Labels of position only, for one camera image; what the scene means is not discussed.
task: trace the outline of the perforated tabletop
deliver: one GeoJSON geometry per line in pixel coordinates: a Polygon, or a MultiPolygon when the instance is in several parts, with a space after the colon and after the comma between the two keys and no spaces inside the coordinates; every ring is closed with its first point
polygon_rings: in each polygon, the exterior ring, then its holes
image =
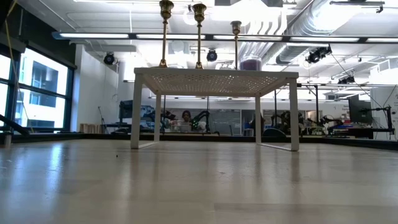
{"type": "Polygon", "coordinates": [[[299,77],[297,72],[181,68],[135,68],[134,73],[154,93],[196,96],[263,96],[299,77]]]}

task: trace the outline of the black baseboard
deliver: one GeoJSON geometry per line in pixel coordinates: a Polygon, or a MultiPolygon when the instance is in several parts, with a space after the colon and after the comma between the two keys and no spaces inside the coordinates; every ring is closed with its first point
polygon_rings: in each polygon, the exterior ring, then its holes
{"type": "MultiPolygon", "coordinates": [[[[0,134],[0,145],[4,144],[5,134],[0,134]]],[[[130,140],[129,134],[31,134],[29,136],[13,135],[13,143],[46,142],[46,141],[67,141],[76,139],[109,139],[109,140],[130,140]]],[[[142,141],[153,141],[153,135],[140,135],[142,141]]],[[[197,141],[197,142],[256,142],[255,137],[241,136],[171,136],[161,135],[161,141],[197,141]]],[[[289,143],[290,138],[283,137],[262,137],[263,143],[289,143]]],[[[368,139],[343,139],[343,138],[300,138],[300,143],[321,143],[336,144],[341,146],[368,147],[374,149],[387,149],[398,151],[397,141],[380,141],[368,139]]]]}

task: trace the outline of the brass candlestick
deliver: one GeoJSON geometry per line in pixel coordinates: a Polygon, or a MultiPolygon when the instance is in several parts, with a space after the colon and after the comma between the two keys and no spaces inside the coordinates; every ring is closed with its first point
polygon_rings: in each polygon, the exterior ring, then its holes
{"type": "Polygon", "coordinates": [[[194,6],[192,6],[192,9],[195,13],[194,18],[198,22],[198,62],[197,62],[197,65],[195,68],[203,69],[203,66],[201,65],[201,62],[200,62],[200,41],[201,41],[200,28],[201,28],[201,22],[203,22],[205,20],[206,6],[202,3],[199,3],[199,4],[195,4],[194,6]]]}
{"type": "Polygon", "coordinates": [[[161,0],[160,5],[160,15],[163,18],[163,49],[162,49],[162,60],[160,61],[159,67],[167,68],[166,64],[166,35],[167,35],[167,20],[172,17],[172,8],[174,4],[169,0],[161,0]]]}
{"type": "Polygon", "coordinates": [[[232,33],[235,35],[235,70],[238,69],[238,35],[241,33],[241,21],[232,21],[232,33]]]}

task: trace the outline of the wooden floor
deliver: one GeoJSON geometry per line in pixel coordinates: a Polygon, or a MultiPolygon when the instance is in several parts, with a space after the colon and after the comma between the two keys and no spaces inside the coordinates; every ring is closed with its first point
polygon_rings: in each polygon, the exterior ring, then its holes
{"type": "Polygon", "coordinates": [[[0,223],[398,223],[398,153],[77,140],[0,149],[0,223]]]}

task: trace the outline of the purple container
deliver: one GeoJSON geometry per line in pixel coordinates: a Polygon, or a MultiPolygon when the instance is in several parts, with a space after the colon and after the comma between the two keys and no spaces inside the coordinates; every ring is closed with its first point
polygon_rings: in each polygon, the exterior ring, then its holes
{"type": "Polygon", "coordinates": [[[254,55],[243,57],[239,65],[240,65],[240,70],[245,70],[245,71],[262,70],[261,58],[254,55]]]}

